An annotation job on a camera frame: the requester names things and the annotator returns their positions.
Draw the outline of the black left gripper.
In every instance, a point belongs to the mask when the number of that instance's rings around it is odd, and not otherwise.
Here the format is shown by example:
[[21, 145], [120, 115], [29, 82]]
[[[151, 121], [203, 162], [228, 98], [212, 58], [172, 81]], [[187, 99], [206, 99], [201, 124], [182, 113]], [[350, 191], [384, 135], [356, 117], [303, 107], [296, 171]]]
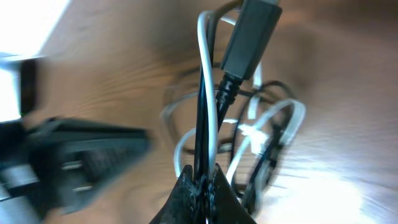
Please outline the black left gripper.
[[42, 223], [87, 207], [150, 149], [147, 130], [52, 118], [1, 123], [1, 223]]

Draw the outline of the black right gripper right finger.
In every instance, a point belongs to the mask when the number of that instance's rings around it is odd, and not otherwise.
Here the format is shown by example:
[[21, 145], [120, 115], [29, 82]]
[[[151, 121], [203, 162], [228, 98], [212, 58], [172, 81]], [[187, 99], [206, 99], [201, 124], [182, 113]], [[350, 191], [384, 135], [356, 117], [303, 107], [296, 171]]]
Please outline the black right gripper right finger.
[[256, 224], [240, 205], [219, 164], [210, 176], [207, 189], [207, 216], [210, 224]]

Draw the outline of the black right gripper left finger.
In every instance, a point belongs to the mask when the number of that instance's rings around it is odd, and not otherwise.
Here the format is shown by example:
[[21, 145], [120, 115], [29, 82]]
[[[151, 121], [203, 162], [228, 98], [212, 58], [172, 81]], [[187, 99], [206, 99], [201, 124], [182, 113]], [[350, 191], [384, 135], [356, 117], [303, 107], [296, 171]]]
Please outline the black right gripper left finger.
[[193, 168], [186, 165], [177, 179], [166, 203], [150, 224], [193, 223], [198, 189], [192, 179]]

